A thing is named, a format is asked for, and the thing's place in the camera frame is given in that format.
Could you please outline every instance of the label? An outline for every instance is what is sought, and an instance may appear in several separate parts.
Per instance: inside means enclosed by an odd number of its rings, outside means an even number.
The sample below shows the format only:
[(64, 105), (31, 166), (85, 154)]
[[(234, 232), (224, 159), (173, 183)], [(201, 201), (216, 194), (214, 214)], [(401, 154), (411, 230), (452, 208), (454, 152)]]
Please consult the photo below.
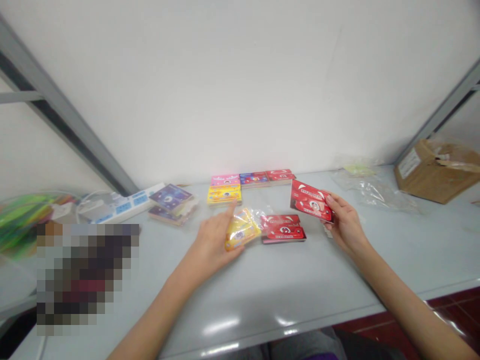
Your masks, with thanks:
[(407, 178), (421, 162), (422, 160), (420, 160), (419, 155), (413, 148), (398, 164), (398, 172), (400, 173), (401, 178)]

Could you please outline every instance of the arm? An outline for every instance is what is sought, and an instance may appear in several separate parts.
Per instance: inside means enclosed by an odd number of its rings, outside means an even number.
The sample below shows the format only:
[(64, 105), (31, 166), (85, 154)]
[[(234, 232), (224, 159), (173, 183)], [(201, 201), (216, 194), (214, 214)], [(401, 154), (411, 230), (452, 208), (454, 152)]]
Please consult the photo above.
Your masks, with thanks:
[(225, 240), (236, 203), (202, 221), (198, 235), (150, 307), (116, 346), (107, 360), (155, 359), (182, 308), (214, 273), (237, 258), (243, 246), (227, 252)]
[(325, 224), (325, 227), (357, 265), (418, 351), (427, 359), (480, 359), (405, 285), (370, 245), (355, 209), (334, 193), (330, 193), (326, 202), (335, 211), (336, 219), (335, 224)]

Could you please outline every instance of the stack of cards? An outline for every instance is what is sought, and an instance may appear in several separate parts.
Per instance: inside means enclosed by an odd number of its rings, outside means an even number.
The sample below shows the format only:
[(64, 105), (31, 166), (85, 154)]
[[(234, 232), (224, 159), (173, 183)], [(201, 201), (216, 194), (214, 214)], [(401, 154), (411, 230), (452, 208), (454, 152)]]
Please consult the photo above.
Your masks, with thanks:
[(303, 182), (292, 180), (290, 207), (333, 224), (335, 213), (325, 201), (328, 195), (328, 193)]
[(199, 201), (181, 187), (168, 184), (150, 196), (155, 206), (148, 215), (164, 223), (182, 226), (196, 209)]
[(242, 189), (238, 174), (211, 177), (211, 184), (206, 199), (210, 207), (228, 206), (235, 199), (237, 204), (240, 205), (242, 203)]
[(270, 186), (270, 180), (266, 171), (247, 172), (240, 174), (240, 182), (242, 189), (258, 189)]
[(255, 221), (252, 213), (244, 208), (233, 216), (226, 232), (225, 249), (232, 251), (235, 248), (262, 235), (259, 224)]
[(270, 185), (285, 185), (290, 184), (293, 179), (297, 177), (292, 174), (290, 169), (271, 170), (266, 172)]
[(297, 243), (307, 239), (298, 215), (268, 215), (261, 217), (264, 244)]

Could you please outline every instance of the brown cardboard box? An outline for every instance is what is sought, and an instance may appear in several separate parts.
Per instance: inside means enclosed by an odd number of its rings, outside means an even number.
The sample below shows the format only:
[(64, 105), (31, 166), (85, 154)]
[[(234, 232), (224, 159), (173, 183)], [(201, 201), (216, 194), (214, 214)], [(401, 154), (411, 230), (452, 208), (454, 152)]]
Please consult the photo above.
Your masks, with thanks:
[(395, 167), (395, 177), (400, 190), (446, 204), (480, 180), (480, 155), (456, 144), (438, 146), (422, 139)]

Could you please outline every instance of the floor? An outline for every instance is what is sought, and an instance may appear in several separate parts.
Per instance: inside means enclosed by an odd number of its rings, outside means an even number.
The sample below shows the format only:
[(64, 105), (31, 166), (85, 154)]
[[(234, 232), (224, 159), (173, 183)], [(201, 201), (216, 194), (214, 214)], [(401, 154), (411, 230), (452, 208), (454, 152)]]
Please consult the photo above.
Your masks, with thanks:
[[(428, 305), (480, 355), (480, 287), (427, 301)], [(421, 359), (388, 312), (333, 326), (400, 349), (408, 360)]]

